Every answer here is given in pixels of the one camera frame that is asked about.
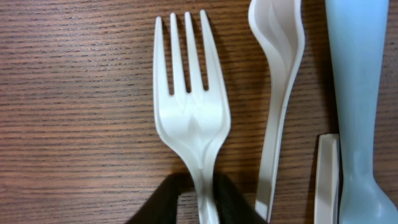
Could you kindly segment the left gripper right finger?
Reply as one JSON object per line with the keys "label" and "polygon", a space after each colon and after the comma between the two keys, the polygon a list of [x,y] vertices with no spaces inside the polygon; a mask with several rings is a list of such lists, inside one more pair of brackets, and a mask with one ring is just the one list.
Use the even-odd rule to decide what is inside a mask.
{"label": "left gripper right finger", "polygon": [[213,190],[221,224],[268,224],[227,175],[215,173]]}

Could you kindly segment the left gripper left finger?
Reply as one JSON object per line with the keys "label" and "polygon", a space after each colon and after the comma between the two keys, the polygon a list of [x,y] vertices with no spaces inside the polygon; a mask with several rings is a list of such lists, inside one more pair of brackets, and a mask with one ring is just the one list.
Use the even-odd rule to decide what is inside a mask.
{"label": "left gripper left finger", "polygon": [[178,197],[192,187],[190,174],[168,175],[126,224],[176,224]]}

